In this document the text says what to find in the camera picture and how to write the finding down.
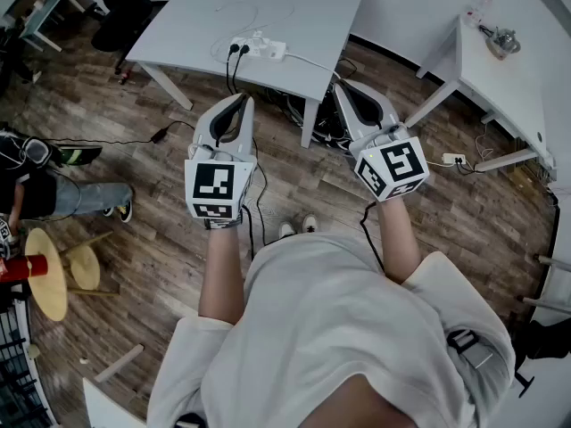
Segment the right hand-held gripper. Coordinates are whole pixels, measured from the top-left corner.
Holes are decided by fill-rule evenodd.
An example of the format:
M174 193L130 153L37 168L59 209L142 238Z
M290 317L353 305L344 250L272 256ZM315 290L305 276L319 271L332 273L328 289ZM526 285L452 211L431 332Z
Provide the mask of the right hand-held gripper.
M378 202L411 193L426 181L429 168L419 139L403 124L396 125L400 119L385 95L362 82L341 79L333 97L354 141L349 146L356 160L353 171Z

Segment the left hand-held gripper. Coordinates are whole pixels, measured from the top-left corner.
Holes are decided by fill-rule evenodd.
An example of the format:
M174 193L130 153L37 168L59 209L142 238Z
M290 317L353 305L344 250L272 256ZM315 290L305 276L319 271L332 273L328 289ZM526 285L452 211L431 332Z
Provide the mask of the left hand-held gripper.
M254 100L231 95L198 120L185 160L186 205L209 229L238 226L257 159L251 154Z

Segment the white power strip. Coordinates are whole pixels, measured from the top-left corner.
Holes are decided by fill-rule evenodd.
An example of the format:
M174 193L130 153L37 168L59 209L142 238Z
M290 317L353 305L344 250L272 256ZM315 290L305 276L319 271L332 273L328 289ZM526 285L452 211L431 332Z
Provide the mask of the white power strip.
M249 37L234 37L231 41L231 45L238 44L240 47L244 44L248 45L248 39ZM284 60L286 57L286 43L271 40L266 37L264 37L264 42L264 45L250 49L249 53L245 56L250 59L269 62L281 62Z

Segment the person's left forearm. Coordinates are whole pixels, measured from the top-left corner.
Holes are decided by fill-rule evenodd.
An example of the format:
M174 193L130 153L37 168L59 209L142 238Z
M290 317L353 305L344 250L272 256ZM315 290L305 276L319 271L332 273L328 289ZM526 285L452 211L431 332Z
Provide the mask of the person's left forearm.
M242 318L244 309L237 228L211 230L198 315L235 325Z

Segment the black office chair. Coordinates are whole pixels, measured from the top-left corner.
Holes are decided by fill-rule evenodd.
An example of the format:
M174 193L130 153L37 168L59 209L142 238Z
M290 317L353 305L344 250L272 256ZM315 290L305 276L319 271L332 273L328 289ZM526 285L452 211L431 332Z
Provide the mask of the black office chair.
M121 67L134 43L149 25L153 12L151 0L103 0L109 10L100 20L91 45L104 53L120 52L114 72L121 75Z

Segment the black green striped object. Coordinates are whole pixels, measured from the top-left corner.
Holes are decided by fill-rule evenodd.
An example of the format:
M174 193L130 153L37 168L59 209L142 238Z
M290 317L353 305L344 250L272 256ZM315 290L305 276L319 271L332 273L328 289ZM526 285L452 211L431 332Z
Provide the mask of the black green striped object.
M55 163L58 166L82 166L90 164L102 152L100 145L58 145Z

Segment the clear plastic bottle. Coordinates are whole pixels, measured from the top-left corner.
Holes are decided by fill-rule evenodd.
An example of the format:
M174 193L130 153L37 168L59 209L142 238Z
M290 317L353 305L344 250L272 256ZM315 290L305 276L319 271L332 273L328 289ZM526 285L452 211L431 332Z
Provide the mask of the clear plastic bottle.
M492 4L492 0L472 0L467 4L461 15L469 27L477 28L483 21L484 15Z

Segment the glass teapot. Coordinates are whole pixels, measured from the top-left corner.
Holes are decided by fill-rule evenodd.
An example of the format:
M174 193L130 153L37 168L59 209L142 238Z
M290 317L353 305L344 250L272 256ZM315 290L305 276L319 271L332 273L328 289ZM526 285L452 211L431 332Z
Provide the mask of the glass teapot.
M485 45L488 50L500 61L512 54L519 53L521 50L521 44L516 39L515 30L499 28L491 30L484 25L479 25L478 30L485 35Z

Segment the small white side table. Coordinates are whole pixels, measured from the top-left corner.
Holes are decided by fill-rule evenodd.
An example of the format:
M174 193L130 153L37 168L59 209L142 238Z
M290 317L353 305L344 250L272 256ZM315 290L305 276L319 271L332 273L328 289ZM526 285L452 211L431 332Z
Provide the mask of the small white side table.
M61 52L62 49L55 42L50 40L40 31L46 20L50 16L55 15L56 7L61 1L62 0L45 0L44 5L40 9L35 8L32 11L32 14L30 15L29 19L25 23L24 29L19 34L19 39L31 45L39 52L43 52L44 48L40 47L32 40L32 38L35 37L40 41L42 41L44 44L53 48L55 51ZM68 1L81 13L85 12L86 9L77 0L68 0Z

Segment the person's white shirt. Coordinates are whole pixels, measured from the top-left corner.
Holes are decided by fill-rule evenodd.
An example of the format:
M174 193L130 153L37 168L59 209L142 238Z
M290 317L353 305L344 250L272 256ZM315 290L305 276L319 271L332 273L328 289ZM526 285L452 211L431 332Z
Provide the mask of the person's white shirt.
M485 428L514 378L504 324L440 252L397 284L356 240L300 234L255 257L244 298L235 325L178 321L147 428L297 428L355 375L418 428ZM478 369L447 343L461 329L493 352Z

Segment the light wooden round stool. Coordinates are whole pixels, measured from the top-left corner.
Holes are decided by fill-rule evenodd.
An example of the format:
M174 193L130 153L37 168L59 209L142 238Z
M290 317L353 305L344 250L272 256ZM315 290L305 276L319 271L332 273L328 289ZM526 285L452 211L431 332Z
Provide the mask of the light wooden round stool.
M60 251L52 238L41 228L29 232L24 256L31 275L29 288L37 306L49 319L59 322L67 314L71 294L96 297L116 297L120 294L99 289L100 264L92 248L106 232Z

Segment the red cylinder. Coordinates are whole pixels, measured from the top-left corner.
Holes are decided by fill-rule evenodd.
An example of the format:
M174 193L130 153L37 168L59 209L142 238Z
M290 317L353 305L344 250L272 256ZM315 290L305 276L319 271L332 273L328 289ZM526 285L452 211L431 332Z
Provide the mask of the red cylinder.
M48 262L44 255L18 256L0 259L0 284L19 282L48 273Z

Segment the black stand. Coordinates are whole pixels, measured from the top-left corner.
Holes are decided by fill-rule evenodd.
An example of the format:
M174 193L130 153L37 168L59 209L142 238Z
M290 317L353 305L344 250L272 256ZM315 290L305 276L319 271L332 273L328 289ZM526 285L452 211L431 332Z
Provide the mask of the black stand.
M571 317L553 325L541 325L533 320L517 337L514 346L516 352L515 379L523 390L518 395L522 398L534 381L526 380L518 369L527 358L565 358L571 353Z

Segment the white table with wooden leg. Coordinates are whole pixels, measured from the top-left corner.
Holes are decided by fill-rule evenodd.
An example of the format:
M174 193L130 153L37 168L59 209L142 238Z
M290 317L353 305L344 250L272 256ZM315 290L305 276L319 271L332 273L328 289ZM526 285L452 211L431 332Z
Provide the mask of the white table with wooden leg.
M145 347L142 344L138 344L105 368L94 379L82 379L87 415L91 428L146 428L145 421L131 414L99 388L100 384L111 379L140 355L144 349Z

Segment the black metal rack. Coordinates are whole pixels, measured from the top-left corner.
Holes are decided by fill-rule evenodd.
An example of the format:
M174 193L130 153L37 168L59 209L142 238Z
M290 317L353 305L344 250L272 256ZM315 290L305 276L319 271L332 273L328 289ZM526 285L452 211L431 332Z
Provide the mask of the black metal rack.
M49 428L24 354L15 307L0 309L0 428Z

